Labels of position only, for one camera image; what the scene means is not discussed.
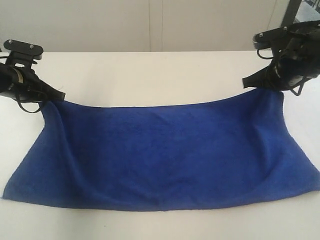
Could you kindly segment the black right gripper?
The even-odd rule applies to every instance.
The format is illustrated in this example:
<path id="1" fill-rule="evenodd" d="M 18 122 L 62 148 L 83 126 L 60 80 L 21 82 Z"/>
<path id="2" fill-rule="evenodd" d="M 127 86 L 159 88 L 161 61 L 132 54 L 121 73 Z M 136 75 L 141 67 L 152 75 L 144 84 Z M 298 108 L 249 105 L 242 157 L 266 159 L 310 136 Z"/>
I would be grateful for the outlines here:
<path id="1" fill-rule="evenodd" d="M 304 84 L 320 75 L 320 39 L 292 38 L 269 67 L 242 79 L 243 88 L 301 92 Z"/>

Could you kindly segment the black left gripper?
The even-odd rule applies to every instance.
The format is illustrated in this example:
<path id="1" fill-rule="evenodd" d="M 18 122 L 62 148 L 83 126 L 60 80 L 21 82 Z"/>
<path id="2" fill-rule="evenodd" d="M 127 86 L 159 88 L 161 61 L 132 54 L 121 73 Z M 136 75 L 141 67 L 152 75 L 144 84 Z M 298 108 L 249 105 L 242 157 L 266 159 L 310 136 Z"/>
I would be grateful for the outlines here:
<path id="1" fill-rule="evenodd" d="M 0 64 L 0 95 L 21 103 L 64 101 L 66 94 L 24 67 Z"/>

